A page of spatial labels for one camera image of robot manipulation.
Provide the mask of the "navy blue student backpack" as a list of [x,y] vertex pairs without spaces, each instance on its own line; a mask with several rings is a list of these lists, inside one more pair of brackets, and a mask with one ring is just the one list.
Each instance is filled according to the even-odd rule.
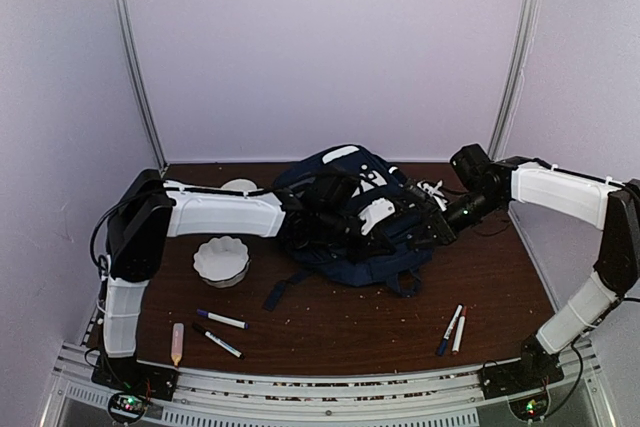
[[265,310],[274,310],[288,287],[312,275],[350,287],[384,284],[404,298],[417,294],[420,268],[433,253],[427,228],[444,199],[356,144],[293,164],[272,187],[300,204],[286,215],[277,239],[301,268],[274,285]]

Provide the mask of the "white scalloped ceramic bowl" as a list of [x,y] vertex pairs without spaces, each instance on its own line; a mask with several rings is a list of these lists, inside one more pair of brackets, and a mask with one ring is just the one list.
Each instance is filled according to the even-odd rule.
[[201,244],[193,255],[193,268],[209,286],[230,288],[241,282],[249,269],[248,247],[237,238],[223,236]]

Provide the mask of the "black capped white marker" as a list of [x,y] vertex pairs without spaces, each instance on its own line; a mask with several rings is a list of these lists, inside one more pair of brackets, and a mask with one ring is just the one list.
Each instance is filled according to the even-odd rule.
[[235,358],[237,358],[237,359],[243,359],[244,358],[244,354],[241,351],[239,351],[235,347],[231,346],[230,344],[228,344],[227,342],[225,342],[224,340],[222,340],[218,336],[214,335],[212,332],[207,330],[202,325],[200,325],[198,323],[192,323],[191,326],[192,326],[192,328],[193,328],[193,330],[195,332],[197,332],[200,335],[206,337],[211,342],[213,342],[214,344],[216,344],[217,346],[219,346],[220,348],[222,348],[223,350],[225,350],[227,353],[231,354]]

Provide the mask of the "pink glue tube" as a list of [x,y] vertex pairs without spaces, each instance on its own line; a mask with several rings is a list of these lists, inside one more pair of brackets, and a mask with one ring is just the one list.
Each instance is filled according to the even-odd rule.
[[178,367],[184,350],[184,324],[175,323],[172,328],[171,337],[171,361],[175,367]]

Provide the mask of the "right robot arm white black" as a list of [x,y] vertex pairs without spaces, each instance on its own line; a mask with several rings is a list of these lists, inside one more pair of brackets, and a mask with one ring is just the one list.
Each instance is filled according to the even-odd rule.
[[588,279],[522,343],[512,377],[519,387],[533,388],[555,374],[559,353],[596,329],[638,282],[639,182],[575,173],[539,158],[492,161],[478,144],[461,148],[450,164],[465,188],[454,201],[445,200],[444,188],[426,181],[407,185],[411,194],[432,204],[425,227],[433,245],[451,244],[461,231],[512,202],[559,212],[602,234]]

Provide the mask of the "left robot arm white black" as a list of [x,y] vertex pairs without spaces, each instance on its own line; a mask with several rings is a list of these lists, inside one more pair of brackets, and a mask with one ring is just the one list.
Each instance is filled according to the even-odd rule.
[[145,290],[159,271],[169,238],[247,235],[294,246],[342,245],[370,256],[391,249],[380,232],[400,206],[378,184],[344,172],[305,175],[305,192],[290,183],[252,190],[187,185],[145,170],[96,227],[105,252],[92,260],[102,277],[102,356],[106,376],[123,391],[137,389],[144,371],[136,337]]

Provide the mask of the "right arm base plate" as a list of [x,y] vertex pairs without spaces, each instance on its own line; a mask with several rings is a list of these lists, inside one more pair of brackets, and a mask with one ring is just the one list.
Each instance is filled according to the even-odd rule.
[[563,379],[561,368],[527,373],[520,360],[506,363],[486,361],[479,370],[480,386],[486,400],[542,389],[546,383],[553,384]]

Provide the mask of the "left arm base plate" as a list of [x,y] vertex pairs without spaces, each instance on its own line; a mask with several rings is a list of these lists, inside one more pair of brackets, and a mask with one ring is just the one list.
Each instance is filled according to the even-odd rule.
[[141,363],[135,356],[113,358],[100,354],[91,381],[113,390],[171,401],[178,372],[174,368]]

